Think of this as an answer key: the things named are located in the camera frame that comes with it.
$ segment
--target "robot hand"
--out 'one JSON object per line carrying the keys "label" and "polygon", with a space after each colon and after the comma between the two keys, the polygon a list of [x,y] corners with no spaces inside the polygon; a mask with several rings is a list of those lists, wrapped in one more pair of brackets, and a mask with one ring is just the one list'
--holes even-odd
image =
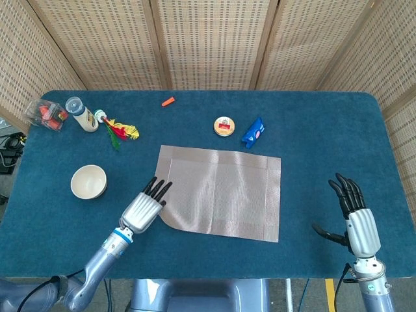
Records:
{"label": "robot hand", "polygon": [[331,188],[337,193],[339,205],[346,223],[345,236],[324,231],[319,225],[313,224],[313,229],[325,239],[347,246],[357,258],[374,257],[380,249],[376,222],[369,208],[365,207],[360,187],[341,174],[335,175],[340,183],[329,180]]}

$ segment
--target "orange object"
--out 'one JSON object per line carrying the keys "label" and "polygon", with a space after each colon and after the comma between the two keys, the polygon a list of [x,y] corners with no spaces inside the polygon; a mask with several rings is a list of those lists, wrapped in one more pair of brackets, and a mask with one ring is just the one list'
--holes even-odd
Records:
{"label": "orange object", "polygon": [[175,101],[175,98],[172,96],[171,98],[167,99],[165,102],[162,103],[162,107],[168,106]]}

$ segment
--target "blue carpet surface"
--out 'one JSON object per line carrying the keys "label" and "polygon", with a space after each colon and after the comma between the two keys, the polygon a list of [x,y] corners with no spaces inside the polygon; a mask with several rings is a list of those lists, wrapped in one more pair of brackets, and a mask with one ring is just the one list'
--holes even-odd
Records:
{"label": "blue carpet surface", "polygon": [[[63,106],[79,96],[94,111],[134,124],[137,141],[110,143],[102,125],[87,133],[70,116],[62,131],[31,127],[22,164],[0,226],[0,276],[52,276],[83,268],[130,201],[153,176],[161,144],[233,150],[281,158],[279,242],[188,233],[160,218],[115,264],[110,278],[334,278],[354,260],[346,248],[311,227],[343,233],[336,172],[362,188],[378,225],[378,257],[387,275],[416,275],[416,234],[376,100],[364,93],[221,91],[52,91]],[[175,103],[162,108],[170,96]],[[213,123],[234,119],[219,137]],[[252,149],[241,137],[258,117],[265,132]],[[106,192],[80,200],[73,173],[102,167]]]}

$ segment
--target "blue snack wrapper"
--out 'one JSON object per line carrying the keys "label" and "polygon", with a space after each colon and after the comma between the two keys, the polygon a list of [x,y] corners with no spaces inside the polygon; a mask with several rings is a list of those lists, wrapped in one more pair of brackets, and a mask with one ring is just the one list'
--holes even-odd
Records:
{"label": "blue snack wrapper", "polygon": [[263,121],[258,117],[241,139],[243,142],[246,142],[246,148],[251,148],[264,130]]}

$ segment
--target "small cup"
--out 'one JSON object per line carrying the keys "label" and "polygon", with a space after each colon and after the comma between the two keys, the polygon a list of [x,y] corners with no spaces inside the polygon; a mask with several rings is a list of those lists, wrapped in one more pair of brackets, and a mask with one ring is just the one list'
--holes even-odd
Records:
{"label": "small cup", "polygon": [[107,176],[104,170],[94,164],[78,169],[71,179],[71,190],[82,200],[97,198],[107,187]]}

